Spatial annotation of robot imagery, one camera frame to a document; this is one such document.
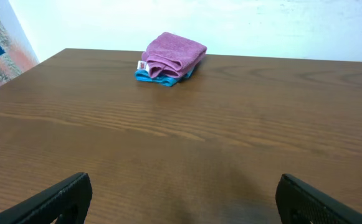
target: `tabletop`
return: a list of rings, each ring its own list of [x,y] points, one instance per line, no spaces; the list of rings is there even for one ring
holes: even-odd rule
[[[283,173],[362,213],[362,63],[207,55],[169,88],[140,55],[65,49],[0,87],[0,212],[87,172],[86,223],[280,223]]]

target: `towel tag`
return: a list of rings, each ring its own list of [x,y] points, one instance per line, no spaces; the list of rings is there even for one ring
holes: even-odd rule
[[[149,65],[147,62],[144,61],[138,61],[138,65],[136,66],[136,69],[140,70],[146,70],[149,72]]]

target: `folded towel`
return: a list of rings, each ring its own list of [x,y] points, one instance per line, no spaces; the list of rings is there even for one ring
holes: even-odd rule
[[[160,73],[180,78],[206,55],[207,47],[193,40],[164,32],[149,44],[142,60],[150,67],[151,78]]]
[[[168,77],[165,74],[161,73],[159,74],[156,78],[150,78],[148,71],[144,70],[144,69],[138,69],[135,72],[135,78],[138,81],[142,81],[142,82],[155,82],[155,83],[160,83],[164,86],[168,86],[171,87],[173,85],[175,85],[175,83],[177,83],[178,81],[180,81],[181,79],[184,78],[190,78],[190,76],[192,75],[194,70],[194,67],[187,73],[185,74],[185,76],[181,77],[181,78],[172,78],[172,77]]]

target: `white backdrop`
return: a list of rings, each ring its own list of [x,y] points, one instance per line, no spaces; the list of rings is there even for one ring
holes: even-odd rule
[[[164,31],[209,54],[362,61],[362,0],[10,0],[39,61],[144,50]]]

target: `purple towel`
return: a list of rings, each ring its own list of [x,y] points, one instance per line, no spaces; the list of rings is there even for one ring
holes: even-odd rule
[[[206,55],[207,47],[196,41],[164,32],[149,44],[142,60],[150,67],[150,77],[160,73],[180,78]]]

